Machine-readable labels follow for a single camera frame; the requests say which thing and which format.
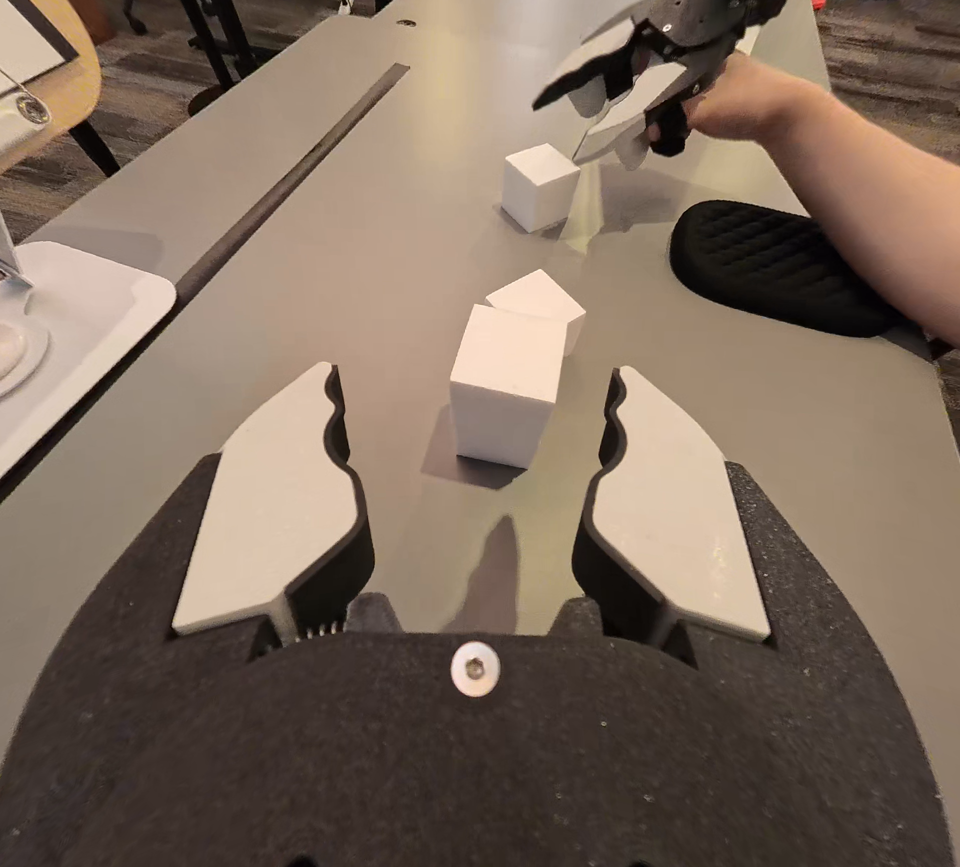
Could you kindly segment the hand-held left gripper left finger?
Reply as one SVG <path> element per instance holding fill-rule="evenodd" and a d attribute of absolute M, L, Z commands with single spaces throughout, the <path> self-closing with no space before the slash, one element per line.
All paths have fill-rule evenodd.
<path fill-rule="evenodd" d="M 296 643 L 342 620 L 375 568 L 345 412 L 339 369 L 322 361 L 223 444 L 174 633 L 265 617 Z"/>

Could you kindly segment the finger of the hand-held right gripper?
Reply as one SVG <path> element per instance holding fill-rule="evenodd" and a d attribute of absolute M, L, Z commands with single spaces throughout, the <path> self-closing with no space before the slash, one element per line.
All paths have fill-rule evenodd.
<path fill-rule="evenodd" d="M 623 18 L 572 51 L 536 94 L 538 112 L 567 99 L 583 119 L 599 119 L 634 88 L 655 57 L 650 18 Z"/>
<path fill-rule="evenodd" d="M 688 99 L 702 74 L 679 61 L 648 66 L 626 94 L 589 121 L 572 162 L 582 166 L 613 154 L 623 168 L 640 168 L 651 145 L 648 127 L 665 109 Z"/>

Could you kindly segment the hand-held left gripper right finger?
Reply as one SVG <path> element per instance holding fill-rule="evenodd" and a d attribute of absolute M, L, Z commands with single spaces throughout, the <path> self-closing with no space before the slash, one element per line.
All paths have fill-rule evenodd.
<path fill-rule="evenodd" d="M 611 372 L 604 418 L 572 573 L 605 632 L 657 648 L 679 625 L 767 642 L 772 629 L 719 446 L 626 365 Z"/>

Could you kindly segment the white hard foam cube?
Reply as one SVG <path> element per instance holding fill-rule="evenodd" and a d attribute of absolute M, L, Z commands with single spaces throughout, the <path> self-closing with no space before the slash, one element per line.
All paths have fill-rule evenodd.
<path fill-rule="evenodd" d="M 581 168 L 549 143 L 505 157 L 501 209 L 527 234 L 566 221 Z"/>
<path fill-rule="evenodd" d="M 557 402 L 567 326 L 475 304 L 449 379 L 458 456 L 527 470 Z"/>
<path fill-rule="evenodd" d="M 572 355 L 587 316 L 586 309 L 542 269 L 527 273 L 486 295 L 484 304 L 493 309 L 563 323 L 563 354 L 566 357 Z"/>

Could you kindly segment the person's right forearm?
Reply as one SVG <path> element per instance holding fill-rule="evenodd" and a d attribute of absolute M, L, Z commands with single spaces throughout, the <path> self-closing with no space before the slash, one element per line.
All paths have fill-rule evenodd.
<path fill-rule="evenodd" d="M 926 332 L 959 346 L 959 171 L 809 81 L 786 78 L 767 151 L 846 262 Z"/>

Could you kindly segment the person's right hand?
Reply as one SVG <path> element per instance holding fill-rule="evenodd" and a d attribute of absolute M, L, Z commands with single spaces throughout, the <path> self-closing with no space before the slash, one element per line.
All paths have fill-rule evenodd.
<path fill-rule="evenodd" d="M 721 141 L 760 141 L 802 88 L 800 79 L 733 52 L 710 86 L 682 109 L 691 131 Z"/>

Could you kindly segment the black padded wrist rest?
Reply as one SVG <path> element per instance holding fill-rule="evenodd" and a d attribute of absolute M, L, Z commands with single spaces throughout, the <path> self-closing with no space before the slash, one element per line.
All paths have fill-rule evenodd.
<path fill-rule="evenodd" d="M 909 324 L 808 216 L 698 202 L 678 217 L 668 262 L 681 285 L 714 304 L 811 331 L 872 338 Z"/>

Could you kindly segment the printed instruction sheet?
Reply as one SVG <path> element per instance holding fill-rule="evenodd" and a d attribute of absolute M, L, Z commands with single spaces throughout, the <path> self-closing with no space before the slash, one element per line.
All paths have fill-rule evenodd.
<path fill-rule="evenodd" d="M 78 58 L 77 50 L 31 0 L 1 0 L 1 95 Z"/>

